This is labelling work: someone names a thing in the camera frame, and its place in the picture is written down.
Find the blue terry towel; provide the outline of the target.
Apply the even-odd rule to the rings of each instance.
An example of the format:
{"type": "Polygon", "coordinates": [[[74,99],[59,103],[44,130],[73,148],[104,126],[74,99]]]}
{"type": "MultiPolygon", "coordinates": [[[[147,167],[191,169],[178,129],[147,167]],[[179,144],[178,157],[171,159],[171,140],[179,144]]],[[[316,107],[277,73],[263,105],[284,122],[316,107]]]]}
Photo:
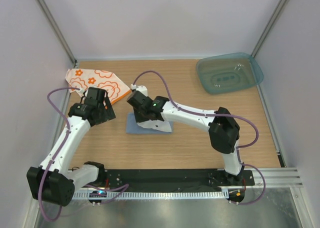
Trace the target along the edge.
{"type": "Polygon", "coordinates": [[[174,130],[172,121],[149,120],[137,123],[134,113],[127,114],[125,132],[131,135],[168,135],[174,130]]]}

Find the white orange flower towel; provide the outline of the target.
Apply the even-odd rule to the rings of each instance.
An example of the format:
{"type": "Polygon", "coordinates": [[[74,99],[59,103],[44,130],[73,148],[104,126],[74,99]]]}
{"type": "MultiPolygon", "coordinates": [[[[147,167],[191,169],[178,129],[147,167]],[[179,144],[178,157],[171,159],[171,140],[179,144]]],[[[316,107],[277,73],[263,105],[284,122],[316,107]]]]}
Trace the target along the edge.
{"type": "Polygon", "coordinates": [[[106,90],[112,105],[131,92],[130,88],[115,73],[106,70],[69,69],[65,80],[70,87],[80,88],[84,91],[90,87],[106,90]]]}

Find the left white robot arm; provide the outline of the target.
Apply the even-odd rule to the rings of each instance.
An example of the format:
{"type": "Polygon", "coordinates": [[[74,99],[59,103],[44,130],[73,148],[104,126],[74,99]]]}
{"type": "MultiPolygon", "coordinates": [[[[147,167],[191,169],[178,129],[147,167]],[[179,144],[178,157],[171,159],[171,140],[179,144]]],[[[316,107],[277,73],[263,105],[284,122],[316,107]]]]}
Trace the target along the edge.
{"type": "Polygon", "coordinates": [[[62,133],[48,156],[38,167],[30,167],[27,171],[32,197],[65,207],[82,187],[90,184],[101,188],[107,178],[102,163],[87,161],[72,172],[69,167],[89,129],[115,117],[108,92],[97,87],[88,88],[81,101],[70,107],[62,133]]]}

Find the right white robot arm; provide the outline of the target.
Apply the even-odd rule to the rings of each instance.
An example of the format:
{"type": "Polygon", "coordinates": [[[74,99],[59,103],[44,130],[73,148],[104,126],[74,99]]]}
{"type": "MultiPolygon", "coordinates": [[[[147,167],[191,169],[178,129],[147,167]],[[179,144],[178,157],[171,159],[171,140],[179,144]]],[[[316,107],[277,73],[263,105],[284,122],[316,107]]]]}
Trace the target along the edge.
{"type": "Polygon", "coordinates": [[[170,133],[173,131],[171,123],[176,122],[207,132],[212,148],[222,155],[226,182],[237,186],[243,181],[244,167],[236,151],[240,126],[234,118],[228,117],[226,108],[205,111],[185,105],[178,107],[167,97],[151,99],[138,90],[131,93],[127,102],[141,128],[170,133]]]}

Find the teal plastic tub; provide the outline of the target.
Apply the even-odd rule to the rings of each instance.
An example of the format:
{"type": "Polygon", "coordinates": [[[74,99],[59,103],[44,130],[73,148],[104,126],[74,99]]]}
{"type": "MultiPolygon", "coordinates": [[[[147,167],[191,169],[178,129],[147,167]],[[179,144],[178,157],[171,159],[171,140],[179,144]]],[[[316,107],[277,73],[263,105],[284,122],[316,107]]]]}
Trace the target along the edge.
{"type": "Polygon", "coordinates": [[[202,87],[211,95],[249,89],[264,79],[257,61],[243,52],[203,58],[195,70],[202,87]]]}

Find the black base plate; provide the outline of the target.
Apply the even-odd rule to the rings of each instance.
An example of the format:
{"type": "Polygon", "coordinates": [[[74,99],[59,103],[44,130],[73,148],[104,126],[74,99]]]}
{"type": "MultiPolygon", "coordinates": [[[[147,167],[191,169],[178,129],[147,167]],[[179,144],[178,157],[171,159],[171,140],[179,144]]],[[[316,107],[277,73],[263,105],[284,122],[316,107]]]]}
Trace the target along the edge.
{"type": "Polygon", "coordinates": [[[254,186],[255,180],[251,170],[242,169],[239,175],[228,174],[219,168],[200,169],[106,169],[106,179],[110,188],[129,184],[132,188],[181,188],[192,187],[236,187],[254,186]]]}

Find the slotted metal rail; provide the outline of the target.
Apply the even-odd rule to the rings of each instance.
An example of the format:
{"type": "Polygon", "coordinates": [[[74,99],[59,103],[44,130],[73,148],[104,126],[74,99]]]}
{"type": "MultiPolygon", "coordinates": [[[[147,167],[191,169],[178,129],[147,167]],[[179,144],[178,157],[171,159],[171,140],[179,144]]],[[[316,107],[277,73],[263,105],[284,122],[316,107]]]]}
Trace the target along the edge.
{"type": "Polygon", "coordinates": [[[73,200],[188,200],[188,199],[228,199],[227,189],[205,192],[110,192],[82,189],[73,195],[73,200]]]}

